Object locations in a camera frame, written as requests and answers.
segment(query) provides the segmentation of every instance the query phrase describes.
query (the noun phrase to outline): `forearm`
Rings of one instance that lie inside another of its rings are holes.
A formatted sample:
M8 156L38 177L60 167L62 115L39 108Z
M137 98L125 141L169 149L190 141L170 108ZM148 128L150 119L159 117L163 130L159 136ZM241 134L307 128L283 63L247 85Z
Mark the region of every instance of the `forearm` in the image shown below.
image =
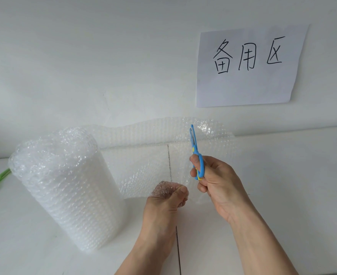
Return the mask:
M159 275L164 257L155 245L137 240L115 275Z
M276 237L253 205L232 211L230 225L245 275L298 275Z

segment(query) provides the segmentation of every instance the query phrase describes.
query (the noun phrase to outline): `paper sign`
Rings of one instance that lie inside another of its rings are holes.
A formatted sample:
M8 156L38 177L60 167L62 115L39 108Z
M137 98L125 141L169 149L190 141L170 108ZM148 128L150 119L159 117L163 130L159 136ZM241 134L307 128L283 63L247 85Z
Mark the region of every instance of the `paper sign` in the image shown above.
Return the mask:
M290 101L307 29L289 25L201 33L197 107Z

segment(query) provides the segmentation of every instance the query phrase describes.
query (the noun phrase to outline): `hand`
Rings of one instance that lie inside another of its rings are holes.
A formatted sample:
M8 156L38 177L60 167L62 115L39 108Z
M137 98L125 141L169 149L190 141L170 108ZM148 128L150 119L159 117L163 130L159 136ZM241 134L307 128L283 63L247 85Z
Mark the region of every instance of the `hand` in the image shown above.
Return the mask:
M177 209L185 205L188 196L187 188L179 183L158 184L147 199L137 243L150 246L165 260L176 239Z
M227 163L211 156L203 156L205 173L198 183L198 189L202 193L208 193L217 212L227 221L232 219L232 212L241 204L252 205L239 177L233 168ZM193 154L190 161L200 171L199 157ZM197 175L193 168L192 177Z

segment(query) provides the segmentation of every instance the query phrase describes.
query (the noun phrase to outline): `white wall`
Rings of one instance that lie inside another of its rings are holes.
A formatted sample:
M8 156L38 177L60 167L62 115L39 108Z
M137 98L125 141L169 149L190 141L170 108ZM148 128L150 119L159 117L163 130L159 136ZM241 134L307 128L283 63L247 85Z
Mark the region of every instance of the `white wall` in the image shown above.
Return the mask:
M196 108L199 34L311 23L287 104ZM0 157L66 126L165 116L235 135L337 126L337 0L0 0Z

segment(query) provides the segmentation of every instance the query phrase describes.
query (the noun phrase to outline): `left hand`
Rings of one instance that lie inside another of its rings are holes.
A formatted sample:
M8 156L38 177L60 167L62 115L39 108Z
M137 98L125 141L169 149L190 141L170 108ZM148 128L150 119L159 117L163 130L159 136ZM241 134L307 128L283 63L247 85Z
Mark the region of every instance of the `left hand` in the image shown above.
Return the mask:
M137 243L148 245L165 260L176 238L177 209L185 205L188 196L188 189L179 183L159 183L147 199Z

